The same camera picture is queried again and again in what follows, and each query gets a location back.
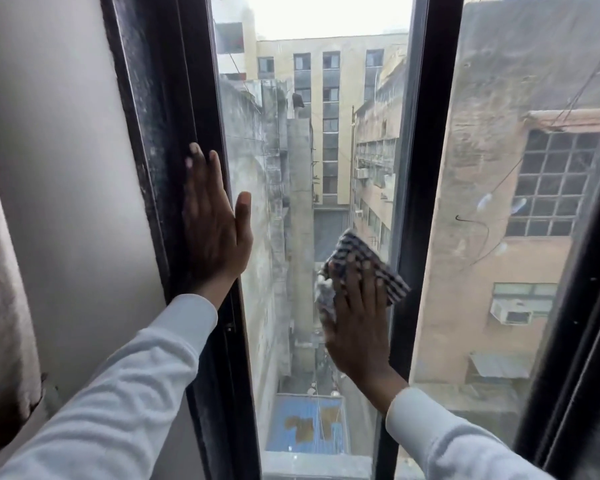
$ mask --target black and white cloth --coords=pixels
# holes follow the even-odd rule
[[[329,277],[329,265],[330,263],[334,264],[336,275],[339,277],[344,287],[347,258],[350,254],[353,254],[355,257],[355,265],[358,269],[360,278],[362,263],[364,261],[369,261],[371,263],[376,276],[384,281],[387,305],[391,306],[394,303],[397,303],[407,296],[408,291],[411,290],[402,277],[382,261],[380,256],[378,256],[353,229],[347,229],[340,236],[334,252],[327,261],[325,261],[321,270],[318,272],[318,277],[314,286],[314,298],[318,309],[335,317],[335,310],[333,308],[335,291],[333,290],[333,283]]]

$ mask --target sleeve cuff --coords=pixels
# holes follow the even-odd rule
[[[407,387],[393,399],[386,430],[421,467],[436,440],[466,421],[450,413],[423,391]]]
[[[200,354],[217,322],[216,307],[209,300],[195,294],[181,294],[172,300],[149,328],[171,332]]]

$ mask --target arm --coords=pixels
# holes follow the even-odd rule
[[[333,273],[336,320],[323,319],[326,346],[336,366],[386,416],[386,430],[416,460],[427,480],[550,480],[499,439],[444,409],[389,366],[386,292],[352,261],[346,294]]]
[[[191,144],[182,211],[192,291],[115,352],[101,373],[0,470],[5,479],[148,479],[216,326],[216,309],[251,253],[251,195],[235,214],[216,152]]]
[[[7,462],[0,480],[149,478],[216,322],[205,298],[175,298]]]

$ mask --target white sleeve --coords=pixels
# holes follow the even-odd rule
[[[5,479],[148,479],[216,308],[180,295],[0,469]]]
[[[427,480],[552,480],[487,430],[451,414],[416,388],[394,398],[386,429]]]

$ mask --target sky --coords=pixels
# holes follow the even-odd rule
[[[407,31],[413,0],[248,0],[263,39]]]

